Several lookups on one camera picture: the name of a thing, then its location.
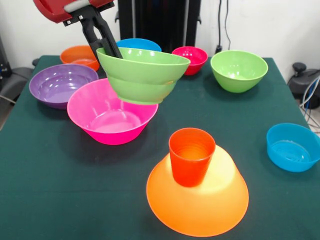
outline green tablecloth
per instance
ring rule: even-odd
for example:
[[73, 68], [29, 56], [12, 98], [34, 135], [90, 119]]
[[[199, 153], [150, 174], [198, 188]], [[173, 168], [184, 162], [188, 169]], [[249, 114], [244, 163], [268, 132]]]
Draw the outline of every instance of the green tablecloth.
[[[275, 62], [266, 61], [268, 74], [243, 94], [221, 89], [207, 62], [178, 81], [137, 139], [120, 146], [94, 141], [27, 86], [0, 131], [0, 239], [193, 239], [163, 225], [146, 198], [149, 173], [169, 152], [170, 135], [184, 127], [212, 134], [249, 189], [245, 217], [214, 239], [320, 239], [319, 164], [290, 173], [267, 156], [272, 125], [307, 123]], [[43, 56], [34, 73], [59, 63]]]

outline pink bowl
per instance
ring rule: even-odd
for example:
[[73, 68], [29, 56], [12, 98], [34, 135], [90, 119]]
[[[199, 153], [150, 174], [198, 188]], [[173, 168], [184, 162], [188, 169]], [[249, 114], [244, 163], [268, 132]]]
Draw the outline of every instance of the pink bowl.
[[173, 50], [172, 54], [185, 57], [191, 61], [184, 75], [194, 75], [200, 71], [208, 60], [208, 54], [201, 48], [195, 46], [182, 46]]
[[153, 118], [158, 104], [120, 100], [107, 78], [80, 87], [67, 104], [70, 119], [96, 141], [108, 145], [135, 139]]

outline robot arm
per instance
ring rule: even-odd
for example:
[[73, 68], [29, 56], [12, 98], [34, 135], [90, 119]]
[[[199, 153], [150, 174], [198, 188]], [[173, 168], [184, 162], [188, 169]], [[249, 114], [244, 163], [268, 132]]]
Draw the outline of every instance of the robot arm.
[[[38, 10], [49, 20], [65, 26], [81, 22], [83, 34], [95, 57], [97, 49], [104, 48], [106, 54], [122, 58], [114, 36], [100, 12], [114, 7], [114, 0], [33, 0]], [[98, 39], [96, 27], [102, 39]]]

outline red cup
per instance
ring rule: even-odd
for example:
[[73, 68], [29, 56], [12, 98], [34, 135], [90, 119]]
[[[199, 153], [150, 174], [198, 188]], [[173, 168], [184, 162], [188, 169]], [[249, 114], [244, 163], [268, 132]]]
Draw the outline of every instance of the red cup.
[[174, 180], [184, 187], [194, 187], [206, 175], [216, 142], [206, 131], [188, 127], [171, 135], [169, 149]]
[[185, 57], [190, 60], [190, 65], [184, 75], [195, 75], [208, 60], [208, 54], [201, 48], [195, 46], [182, 46], [173, 50], [172, 54]]

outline magenta bowl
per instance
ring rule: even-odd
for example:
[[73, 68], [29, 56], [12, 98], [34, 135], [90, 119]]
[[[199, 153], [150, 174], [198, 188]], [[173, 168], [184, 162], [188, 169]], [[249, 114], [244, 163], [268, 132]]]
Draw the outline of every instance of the magenta bowl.
[[158, 110], [158, 104], [138, 105], [120, 100], [107, 78], [80, 87], [67, 104], [76, 125], [96, 141], [126, 144], [142, 132]]
[[184, 75], [195, 75], [208, 60], [208, 54], [199, 47], [182, 46], [173, 50], [172, 54], [185, 57], [191, 61]]
[[80, 64], [59, 64], [38, 72], [29, 83], [30, 93], [55, 109], [66, 109], [71, 95], [83, 85], [97, 80], [98, 74]]

